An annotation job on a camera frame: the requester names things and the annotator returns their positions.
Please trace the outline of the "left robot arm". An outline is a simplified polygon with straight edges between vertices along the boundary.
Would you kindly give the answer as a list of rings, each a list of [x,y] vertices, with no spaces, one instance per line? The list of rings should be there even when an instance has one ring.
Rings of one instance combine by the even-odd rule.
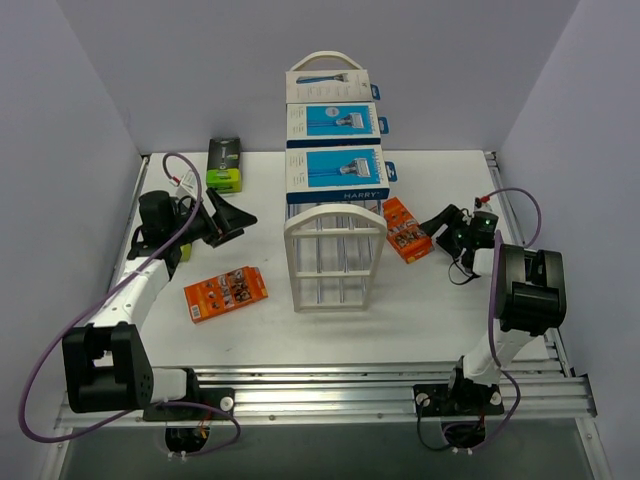
[[[62,339],[73,412],[142,409],[146,419],[160,421],[190,419],[200,411],[204,393],[194,370],[152,366],[140,329],[172,280],[182,246],[202,241],[218,247],[258,221],[213,189],[206,195],[212,213],[194,198],[178,198],[164,190],[140,196],[141,223],[131,239],[121,289],[85,325],[72,328]]]

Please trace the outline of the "blue Harry's razor box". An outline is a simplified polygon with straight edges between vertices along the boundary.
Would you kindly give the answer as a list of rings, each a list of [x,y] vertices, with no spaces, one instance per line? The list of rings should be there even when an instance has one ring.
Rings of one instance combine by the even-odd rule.
[[[288,149],[285,152],[286,201],[311,204],[378,201],[397,181],[395,164],[378,146]]]
[[[390,132],[372,102],[288,104],[286,147],[379,145]]]

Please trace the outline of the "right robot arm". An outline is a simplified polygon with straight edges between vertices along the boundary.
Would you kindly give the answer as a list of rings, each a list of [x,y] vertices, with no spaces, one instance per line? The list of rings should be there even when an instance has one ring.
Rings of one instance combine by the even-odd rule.
[[[505,243],[498,221],[491,207],[478,200],[471,214],[450,204],[420,225],[471,278],[491,280],[486,333],[460,357],[446,384],[414,387],[420,418],[502,414],[498,383],[503,369],[565,319],[562,255]]]

